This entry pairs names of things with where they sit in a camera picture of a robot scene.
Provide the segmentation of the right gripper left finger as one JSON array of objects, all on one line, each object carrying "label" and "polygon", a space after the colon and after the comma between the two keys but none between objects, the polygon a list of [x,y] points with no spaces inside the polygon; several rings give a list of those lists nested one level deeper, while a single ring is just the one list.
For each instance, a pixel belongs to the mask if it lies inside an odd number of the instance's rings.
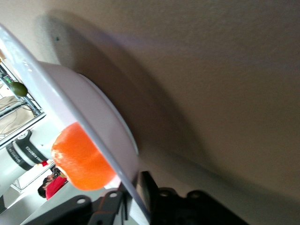
[{"label": "right gripper left finger", "polygon": [[77,195],[41,215],[30,218],[25,225],[124,225],[129,218],[131,197],[123,189],[108,191],[92,201]]}]

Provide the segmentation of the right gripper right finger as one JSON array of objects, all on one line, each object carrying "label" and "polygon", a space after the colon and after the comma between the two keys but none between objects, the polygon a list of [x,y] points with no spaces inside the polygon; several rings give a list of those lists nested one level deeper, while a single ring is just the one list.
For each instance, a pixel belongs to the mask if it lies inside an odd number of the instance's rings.
[{"label": "right gripper right finger", "polygon": [[201,190],[181,197],[170,187],[158,187],[148,171],[140,173],[142,195],[151,225],[246,225],[247,222]]}]

